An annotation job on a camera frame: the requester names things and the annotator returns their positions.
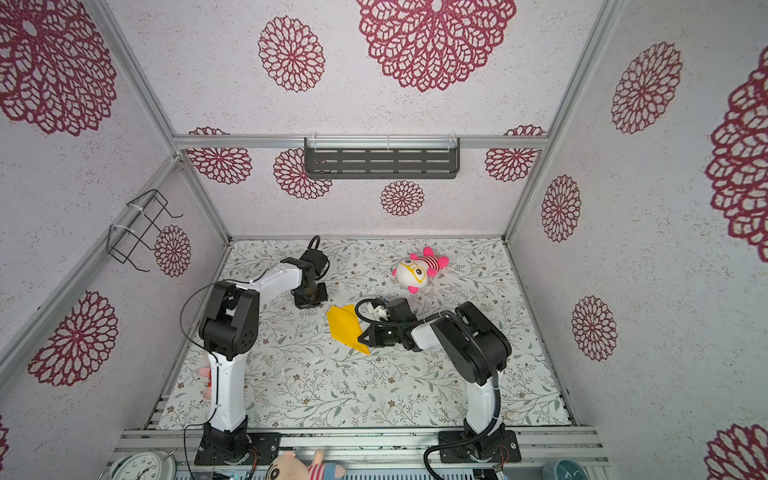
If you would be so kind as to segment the yellow square paper sheet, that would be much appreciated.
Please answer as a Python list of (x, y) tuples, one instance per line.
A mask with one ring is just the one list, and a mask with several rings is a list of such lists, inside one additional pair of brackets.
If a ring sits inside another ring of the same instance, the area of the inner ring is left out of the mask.
[(355, 313), (354, 305), (331, 306), (327, 318), (330, 335), (333, 339), (364, 355), (370, 354), (369, 347), (358, 340), (359, 336), (363, 334), (363, 330)]

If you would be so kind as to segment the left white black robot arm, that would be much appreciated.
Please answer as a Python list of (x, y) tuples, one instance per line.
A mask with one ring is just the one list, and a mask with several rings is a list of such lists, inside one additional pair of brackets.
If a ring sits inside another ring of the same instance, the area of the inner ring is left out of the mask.
[(287, 293), (299, 309), (321, 306), (328, 300), (321, 281), (328, 269), (325, 261), (317, 266), (286, 258), (254, 280), (227, 279), (212, 285), (198, 327), (211, 369), (212, 412), (206, 422), (211, 429), (233, 432), (247, 424), (245, 364), (258, 338), (261, 309)]

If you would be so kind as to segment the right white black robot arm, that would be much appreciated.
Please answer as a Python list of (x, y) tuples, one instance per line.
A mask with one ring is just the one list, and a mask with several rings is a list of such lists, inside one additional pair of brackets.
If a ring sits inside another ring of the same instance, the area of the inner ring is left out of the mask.
[(365, 346), (400, 345), (412, 352), (444, 352), (466, 384), (467, 437), (488, 437), (500, 428), (500, 380), (512, 348), (503, 332), (473, 303), (419, 318), (404, 298), (368, 298), (355, 304), (354, 314), (367, 325), (358, 337)]

